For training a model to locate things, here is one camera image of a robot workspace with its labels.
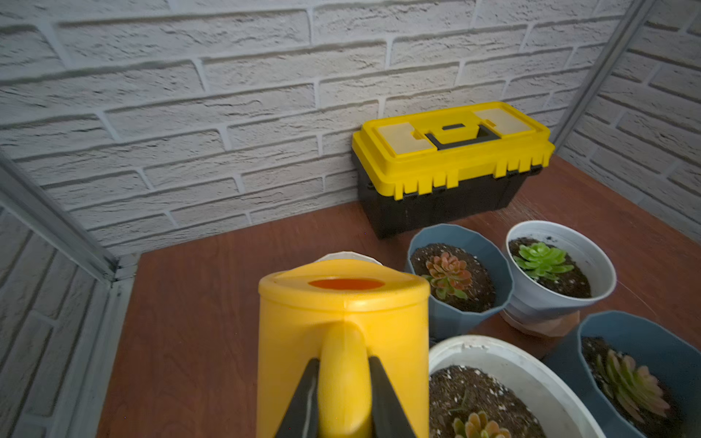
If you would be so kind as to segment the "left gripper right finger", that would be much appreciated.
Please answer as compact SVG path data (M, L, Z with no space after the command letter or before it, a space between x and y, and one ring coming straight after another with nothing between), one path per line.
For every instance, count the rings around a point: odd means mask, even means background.
M381 360L369 358L372 383L372 437L416 438Z

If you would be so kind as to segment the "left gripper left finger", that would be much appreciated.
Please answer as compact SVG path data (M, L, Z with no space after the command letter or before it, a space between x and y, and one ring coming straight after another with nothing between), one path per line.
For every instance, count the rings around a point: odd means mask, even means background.
M275 438L317 438L319 435L319 359L311 359L291 398Z

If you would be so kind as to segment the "yellow watering can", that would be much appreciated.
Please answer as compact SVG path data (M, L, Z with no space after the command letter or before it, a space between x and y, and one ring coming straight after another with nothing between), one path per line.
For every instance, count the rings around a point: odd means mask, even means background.
M416 437L428 436L426 280L374 263L331 260L267 275L258 293L258 436L275 437L316 358L318 437L372 437L372 356L383 363Z

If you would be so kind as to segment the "large white round pot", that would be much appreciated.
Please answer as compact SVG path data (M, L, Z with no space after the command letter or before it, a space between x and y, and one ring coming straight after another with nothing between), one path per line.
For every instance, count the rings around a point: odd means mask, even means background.
M465 335L429 350L429 435L458 437L483 412L511 437L603 437L571 388L524 350L499 339Z

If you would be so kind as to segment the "blue-grey plant pot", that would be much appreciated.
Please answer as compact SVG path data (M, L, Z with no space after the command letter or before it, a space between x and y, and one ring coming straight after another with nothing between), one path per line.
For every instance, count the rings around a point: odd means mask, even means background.
M428 274L425 262L450 252L467 262L472 274L468 299L436 297L430 283L429 330L436 341L466 334L486 319L503 310L514 289L507 259L488 239L456 224L438 224L422 229L410 244L406 271L423 278Z
M697 437L700 353L620 311L593 314L544 359L607 437Z

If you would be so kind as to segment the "cream faceted pot clay soil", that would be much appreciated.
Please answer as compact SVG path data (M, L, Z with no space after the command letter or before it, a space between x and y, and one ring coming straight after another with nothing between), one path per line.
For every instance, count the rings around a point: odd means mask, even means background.
M355 253L352 251L341 251L341 252L336 252L336 253L331 253L328 255L324 255L323 257L319 258L316 260L316 263L323 262L323 261L331 261L331 260L358 260L358 261L363 261L363 262L368 262L368 263L374 263L376 265L382 265L382 263L378 260L376 260L373 257L368 257L368 255L362 255L359 253Z

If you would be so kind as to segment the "small white ribbed pot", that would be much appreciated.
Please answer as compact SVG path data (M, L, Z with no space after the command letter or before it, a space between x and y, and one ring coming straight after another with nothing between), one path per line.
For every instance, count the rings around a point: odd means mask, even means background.
M567 253L566 263L574 270L558 281L534 280L515 263L520 245L542 242ZM505 310L518 322L528 324L558 319L609 297L616 287L613 262L593 240L562 224L531 220L513 226L507 233L505 254L514 279L514 289Z

